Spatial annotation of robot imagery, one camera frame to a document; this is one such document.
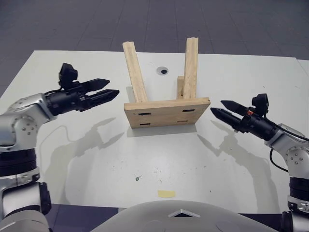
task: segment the floor tile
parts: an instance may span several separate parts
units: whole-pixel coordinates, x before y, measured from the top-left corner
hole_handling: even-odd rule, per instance
[[[178,40],[179,53],[185,53],[185,45],[186,45],[186,40]],[[211,41],[199,38],[198,53],[213,54],[213,48],[212,48]]]
[[[158,39],[177,39],[177,26],[176,24],[163,24],[163,23],[152,23],[148,24],[146,31],[147,39],[158,38]]]
[[[150,0],[148,23],[176,24],[175,0]]]
[[[175,5],[178,38],[199,37],[209,39],[199,2],[197,0],[176,0]]]
[[[0,39],[0,59],[7,58],[12,49],[16,47],[18,40],[15,39]]]
[[[34,50],[45,50],[49,39],[35,38],[20,40],[10,51],[7,58],[9,59],[27,59]]]
[[[247,0],[229,0],[225,2],[225,7],[229,11],[248,12],[252,10]]]
[[[292,28],[285,26],[281,27],[266,27],[266,31],[271,36],[273,41],[284,44],[303,44],[306,43],[306,38],[297,35]]]
[[[230,12],[236,26],[260,26],[260,21],[253,12]]]
[[[124,0],[105,0],[89,23],[84,37],[112,38],[117,28]]]
[[[278,46],[286,57],[309,60],[309,49],[304,45],[278,44]]]
[[[117,213],[118,208],[61,205],[54,229],[71,231],[73,227],[75,231],[89,232]]]
[[[145,41],[144,52],[178,53],[178,41],[171,39],[148,38]]]
[[[231,18],[231,15],[228,11],[214,10],[213,12],[207,12],[203,9],[203,15],[206,21],[206,24],[209,27],[220,27],[220,26],[233,26],[234,22]]]
[[[239,41],[212,41],[215,54],[248,55],[244,42]]]
[[[8,86],[26,62],[25,59],[6,59],[0,63],[0,85]]]
[[[237,26],[244,41],[272,42],[272,38],[262,26]]]
[[[274,42],[259,43],[246,42],[250,55],[258,56],[283,56],[283,53]]]
[[[242,41],[242,37],[235,26],[208,26],[212,40]]]
[[[0,86],[0,97],[3,95],[7,87],[8,86]]]
[[[135,49],[137,52],[144,51],[144,38],[127,36],[127,37],[114,37],[112,39],[112,45],[110,51],[112,52],[123,52],[122,43],[127,41],[133,41],[135,45]]]
[[[75,50],[80,38],[53,38],[50,39],[47,43],[47,50],[64,50],[64,51],[73,51]]]
[[[59,212],[60,205],[59,204],[52,204],[52,209],[49,211],[47,215],[45,215],[49,228],[53,229],[55,226],[56,218]]]
[[[146,35],[146,22],[127,23],[123,22],[118,25],[115,38],[139,38],[144,40]]]
[[[82,38],[75,50],[78,51],[109,51],[111,38]]]

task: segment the white table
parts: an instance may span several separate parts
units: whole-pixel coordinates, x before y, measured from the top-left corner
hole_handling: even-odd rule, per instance
[[[138,57],[148,98],[175,99],[184,54]],[[287,209],[288,174],[271,165],[269,148],[251,134],[233,133],[210,110],[195,125],[132,130],[123,110],[132,92],[122,52],[35,51],[0,99],[1,112],[16,99],[58,88],[63,62],[78,70],[80,82],[110,79],[107,88],[120,94],[41,127],[38,165],[53,203],[130,207],[162,200],[158,190],[173,190],[175,200],[238,213]],[[159,66],[169,73],[158,75]],[[264,92],[270,119],[308,134],[308,76],[295,58],[199,55],[197,96],[210,97],[212,107],[222,107],[220,100],[249,106],[252,97]]]

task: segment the wooden board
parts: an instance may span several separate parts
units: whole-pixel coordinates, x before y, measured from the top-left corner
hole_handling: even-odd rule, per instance
[[[131,128],[194,124],[210,105],[209,98],[125,103]]]
[[[137,59],[134,42],[124,42],[122,43],[122,46],[125,52],[126,65],[129,71],[135,101],[147,102],[147,95],[145,91],[143,77],[140,71],[139,60]]]
[[[183,99],[184,76],[177,77],[177,99]]]
[[[197,55],[198,38],[188,38],[185,49],[183,98],[197,95]]]

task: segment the gray floor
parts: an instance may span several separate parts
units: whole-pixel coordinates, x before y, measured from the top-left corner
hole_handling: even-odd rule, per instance
[[[0,95],[33,50],[122,51],[134,41],[139,52],[183,53],[192,36],[200,53],[309,60],[309,0],[0,0]],[[66,224],[73,212],[102,215],[55,205],[56,232],[98,223]]]

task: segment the rectangular slot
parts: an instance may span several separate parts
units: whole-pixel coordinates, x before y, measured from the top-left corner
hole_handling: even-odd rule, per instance
[[[151,113],[139,113],[139,115],[151,115]]]
[[[192,109],[192,110],[183,110],[183,112],[193,112],[195,111],[195,109]]]

